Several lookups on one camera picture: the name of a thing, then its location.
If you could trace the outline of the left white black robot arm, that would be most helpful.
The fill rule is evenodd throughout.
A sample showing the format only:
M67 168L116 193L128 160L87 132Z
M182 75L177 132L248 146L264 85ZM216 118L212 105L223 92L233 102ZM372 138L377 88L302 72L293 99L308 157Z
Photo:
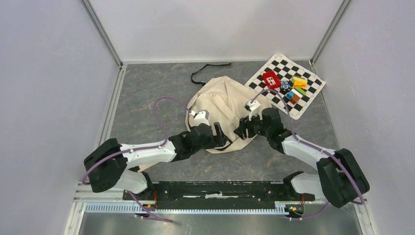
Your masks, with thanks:
M84 159L83 179L88 179L95 193L126 189L145 200L153 195L154 187L149 176L139 170L141 166L186 160L202 149L222 148L231 142L217 122L192 127L166 142L130 145L112 138Z

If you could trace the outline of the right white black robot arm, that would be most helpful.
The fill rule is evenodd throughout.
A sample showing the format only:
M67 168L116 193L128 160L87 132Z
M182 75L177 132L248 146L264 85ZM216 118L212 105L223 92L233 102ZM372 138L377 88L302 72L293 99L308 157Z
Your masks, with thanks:
M315 168L323 196L337 208L355 203L356 199L363 204L363 194L370 190L370 184L351 151L345 148L324 149L304 140L284 128L275 108L264 109L260 116L241 118L234 133L243 140L263 136L272 149Z

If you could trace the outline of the cream canvas backpack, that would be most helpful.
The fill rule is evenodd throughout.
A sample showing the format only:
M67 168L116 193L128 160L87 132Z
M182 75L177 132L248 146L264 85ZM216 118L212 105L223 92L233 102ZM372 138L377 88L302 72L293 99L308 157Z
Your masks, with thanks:
M246 147L253 138L242 140L233 131L238 127L239 120L249 115L249 111L244 106L257 93L228 76L212 78L208 82L192 81L192 83L202 85L202 88L190 99L186 106L185 126L187 130L191 130L188 124L189 113L191 111L207 110L209 112L208 121L212 125L213 134L216 135L213 124L219 122L223 132L232 141L232 144L227 148L206 149L208 153L233 152Z

